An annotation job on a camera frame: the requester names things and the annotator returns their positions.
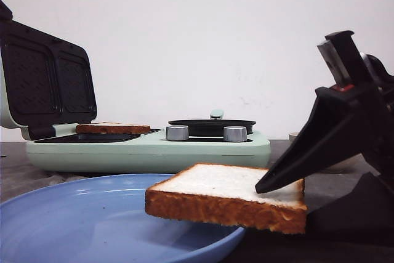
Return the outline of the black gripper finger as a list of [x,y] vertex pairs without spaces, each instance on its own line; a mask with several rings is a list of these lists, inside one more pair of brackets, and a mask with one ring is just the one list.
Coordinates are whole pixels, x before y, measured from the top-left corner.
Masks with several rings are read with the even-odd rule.
[[308,235],[393,235],[393,190],[371,173],[347,195],[307,216]]

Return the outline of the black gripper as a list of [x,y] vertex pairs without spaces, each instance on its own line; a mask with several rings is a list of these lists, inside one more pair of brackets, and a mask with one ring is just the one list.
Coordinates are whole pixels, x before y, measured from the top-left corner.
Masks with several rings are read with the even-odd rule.
[[370,86],[316,89],[310,117],[296,140],[255,186],[268,193],[362,154],[393,188],[393,75],[371,54],[360,54]]

